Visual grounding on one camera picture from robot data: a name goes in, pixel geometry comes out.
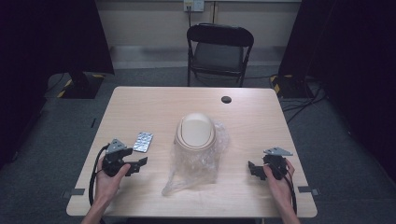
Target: chair backrest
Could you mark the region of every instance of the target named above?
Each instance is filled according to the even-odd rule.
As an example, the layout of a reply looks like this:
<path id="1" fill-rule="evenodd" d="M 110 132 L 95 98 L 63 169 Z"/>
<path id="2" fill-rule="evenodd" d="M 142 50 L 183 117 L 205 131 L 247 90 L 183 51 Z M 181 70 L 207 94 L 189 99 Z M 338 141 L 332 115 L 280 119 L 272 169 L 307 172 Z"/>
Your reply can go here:
<path id="1" fill-rule="evenodd" d="M 252 47 L 253 35 L 246 29 L 237 26 L 199 23 L 187 31 L 189 44 L 191 41 L 206 44 Z"/>

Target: gray carpet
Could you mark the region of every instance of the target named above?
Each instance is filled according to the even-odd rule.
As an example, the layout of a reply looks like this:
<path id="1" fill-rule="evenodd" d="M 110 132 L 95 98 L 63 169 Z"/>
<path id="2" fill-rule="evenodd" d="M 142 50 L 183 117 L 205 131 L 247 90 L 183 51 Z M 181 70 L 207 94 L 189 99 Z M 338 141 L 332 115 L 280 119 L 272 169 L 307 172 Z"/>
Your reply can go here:
<path id="1" fill-rule="evenodd" d="M 246 88 L 269 88 L 277 66 L 250 66 Z M 186 86 L 187 69 L 117 70 L 107 76 L 93 100 L 56 98 L 65 75 L 54 75 L 42 116 L 24 142 L 18 159 L 0 171 L 0 223 L 79 223 L 65 209 L 114 88 L 118 86 Z M 192 86 L 237 87 L 234 80 L 192 79 Z M 314 91 L 318 84 L 312 83 Z M 284 108 L 304 99 L 280 100 Z M 285 112 L 290 119 L 298 110 Z M 396 223 L 396 188 L 377 162 L 348 134 L 342 115 L 328 100 L 308 106 L 289 123 L 318 215 L 303 223 Z M 125 218 L 106 218 L 107 223 Z M 281 223 L 278 218 L 265 223 Z"/>

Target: clear plastic bag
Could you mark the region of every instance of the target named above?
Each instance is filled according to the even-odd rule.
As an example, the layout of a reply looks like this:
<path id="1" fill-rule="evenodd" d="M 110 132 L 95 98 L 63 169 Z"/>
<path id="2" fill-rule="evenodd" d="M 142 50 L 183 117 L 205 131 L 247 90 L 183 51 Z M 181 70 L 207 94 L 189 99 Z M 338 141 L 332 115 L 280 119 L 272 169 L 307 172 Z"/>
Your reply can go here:
<path id="1" fill-rule="evenodd" d="M 171 169 L 163 195 L 200 184 L 215 183 L 222 152 L 228 146 L 229 136 L 220 122 L 214 121 L 216 142 L 213 147 L 193 151 L 174 145 L 171 150 Z"/>

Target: black folding chair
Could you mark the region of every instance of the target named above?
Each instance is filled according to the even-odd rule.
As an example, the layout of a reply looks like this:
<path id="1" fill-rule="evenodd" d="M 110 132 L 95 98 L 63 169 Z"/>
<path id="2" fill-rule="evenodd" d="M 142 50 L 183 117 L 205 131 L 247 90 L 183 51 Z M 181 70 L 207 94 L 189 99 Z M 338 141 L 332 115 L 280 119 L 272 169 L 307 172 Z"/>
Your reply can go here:
<path id="1" fill-rule="evenodd" d="M 192 71 L 195 77 L 197 73 L 236 77 L 236 82 L 240 80 L 239 87 L 242 87 L 248 57 L 254 43 L 254 37 L 248 30 L 242 27 L 200 23 L 188 30 L 187 40 L 187 86 L 190 86 Z"/>

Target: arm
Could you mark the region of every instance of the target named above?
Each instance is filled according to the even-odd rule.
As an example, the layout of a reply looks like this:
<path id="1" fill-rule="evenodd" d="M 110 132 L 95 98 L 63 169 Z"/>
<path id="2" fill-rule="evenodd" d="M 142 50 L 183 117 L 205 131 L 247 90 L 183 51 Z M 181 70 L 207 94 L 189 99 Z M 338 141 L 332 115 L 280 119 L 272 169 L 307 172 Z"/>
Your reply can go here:
<path id="1" fill-rule="evenodd" d="M 294 167 L 288 160 L 286 160 L 286 164 L 288 165 L 290 176 L 286 175 L 285 178 L 291 181 L 291 177 L 294 174 Z M 281 180 L 275 179 L 271 168 L 267 165 L 264 165 L 263 169 L 265 175 L 267 175 L 268 186 L 270 187 L 276 208 L 282 217 L 283 223 L 300 224 L 300 220 L 294 214 L 293 207 L 291 206 L 291 192 L 286 180 L 283 178 Z"/>
<path id="2" fill-rule="evenodd" d="M 106 208 L 116 196 L 122 178 L 131 167 L 130 164 L 125 164 L 115 176 L 110 177 L 102 171 L 102 161 L 103 158 L 99 160 L 97 165 L 98 173 L 96 175 L 96 188 L 93 204 L 81 224 L 99 223 L 103 213 L 106 211 Z"/>

